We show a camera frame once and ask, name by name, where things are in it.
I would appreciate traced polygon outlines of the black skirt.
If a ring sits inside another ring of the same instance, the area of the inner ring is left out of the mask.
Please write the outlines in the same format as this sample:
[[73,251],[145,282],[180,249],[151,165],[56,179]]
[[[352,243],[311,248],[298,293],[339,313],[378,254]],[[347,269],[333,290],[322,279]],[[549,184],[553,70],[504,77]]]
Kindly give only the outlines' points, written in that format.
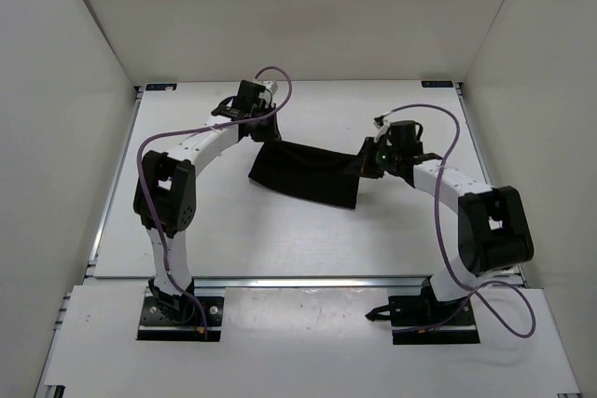
[[359,176],[356,156],[286,141],[266,142],[248,178],[274,192],[353,210]]

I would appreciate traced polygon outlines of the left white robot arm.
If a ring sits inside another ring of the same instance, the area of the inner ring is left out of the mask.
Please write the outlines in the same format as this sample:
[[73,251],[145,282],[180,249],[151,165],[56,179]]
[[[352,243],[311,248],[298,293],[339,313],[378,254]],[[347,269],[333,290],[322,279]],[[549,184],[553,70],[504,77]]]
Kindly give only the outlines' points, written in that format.
[[133,210],[150,238],[155,275],[149,291],[160,312],[176,325],[199,332],[209,326],[195,295],[187,263],[186,230],[197,209],[198,175],[224,151],[249,137],[262,143],[281,138],[275,81],[243,80],[197,130],[168,131],[146,138],[137,152]]

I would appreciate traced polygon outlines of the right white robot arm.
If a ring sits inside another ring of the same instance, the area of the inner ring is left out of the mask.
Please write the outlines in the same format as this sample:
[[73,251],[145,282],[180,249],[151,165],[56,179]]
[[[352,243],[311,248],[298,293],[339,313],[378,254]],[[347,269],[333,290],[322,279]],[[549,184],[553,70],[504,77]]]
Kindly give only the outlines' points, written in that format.
[[368,137],[355,163],[364,178],[385,174],[434,199],[436,234],[441,234],[439,207],[457,216],[457,251],[451,258],[441,250],[444,268],[424,287],[429,294],[418,301],[419,315],[441,323],[451,314],[451,302],[463,299],[489,274],[533,259],[535,248],[519,191],[495,187],[447,167],[444,158],[423,151],[423,126],[413,120],[374,119],[378,133]]

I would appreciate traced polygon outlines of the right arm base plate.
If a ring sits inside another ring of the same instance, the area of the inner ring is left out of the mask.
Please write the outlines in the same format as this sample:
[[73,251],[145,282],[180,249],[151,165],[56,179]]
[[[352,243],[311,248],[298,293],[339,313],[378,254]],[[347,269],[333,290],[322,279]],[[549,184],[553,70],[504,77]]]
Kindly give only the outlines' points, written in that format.
[[389,322],[395,346],[476,345],[479,331],[468,301],[437,302],[420,295],[390,295],[369,311],[370,322]]

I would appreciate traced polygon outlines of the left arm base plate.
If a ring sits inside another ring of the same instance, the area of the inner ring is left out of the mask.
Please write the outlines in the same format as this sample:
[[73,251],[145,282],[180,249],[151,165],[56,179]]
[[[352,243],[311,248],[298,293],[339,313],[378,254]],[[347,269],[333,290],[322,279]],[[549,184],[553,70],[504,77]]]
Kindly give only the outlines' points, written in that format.
[[141,308],[136,339],[159,342],[219,342],[224,317],[225,297],[199,296],[206,323],[193,303],[176,313],[146,292]]

